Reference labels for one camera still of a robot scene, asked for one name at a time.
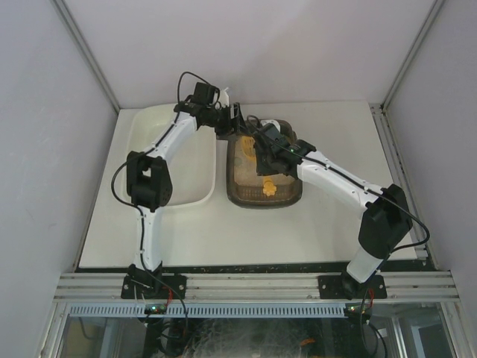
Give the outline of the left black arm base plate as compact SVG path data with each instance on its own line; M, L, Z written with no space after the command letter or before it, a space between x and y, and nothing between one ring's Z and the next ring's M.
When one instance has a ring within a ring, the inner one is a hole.
M181 274L163 274L159 267L152 274L131 264L127 268L121 287L121 298L133 299L184 299L187 277Z

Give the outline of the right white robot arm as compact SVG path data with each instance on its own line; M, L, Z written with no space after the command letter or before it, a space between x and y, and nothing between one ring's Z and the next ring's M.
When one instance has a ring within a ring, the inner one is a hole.
M400 186L369 183L335 165L310 143L289 142L272 123L250 127L258 175L280 174L301 180L334 195L358 214L359 247L341 274L341 289L346 298L354 298L365 289L389 257L405 249L401 241L415 224L425 233L421 243L430 240L429 229L410 212Z

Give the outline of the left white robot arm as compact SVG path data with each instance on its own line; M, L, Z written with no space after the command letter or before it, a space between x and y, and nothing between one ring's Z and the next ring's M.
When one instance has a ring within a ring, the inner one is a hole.
M138 211L139 241L133 264L153 274L162 265L159 233L173 183L169 164L182 145L202 127L217 139L239 132L243 118L228 89L220 89L193 72L183 72L177 84L177 103L165 130L142 151L132 151L111 179L113 197Z

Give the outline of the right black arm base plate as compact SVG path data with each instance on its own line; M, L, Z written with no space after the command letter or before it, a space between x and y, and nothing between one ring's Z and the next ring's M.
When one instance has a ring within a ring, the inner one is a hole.
M342 274L318 276L318 289L322 299L357 299L363 298L365 292L373 293L374 298L388 297L384 277L374 275L365 283L358 283L351 277Z

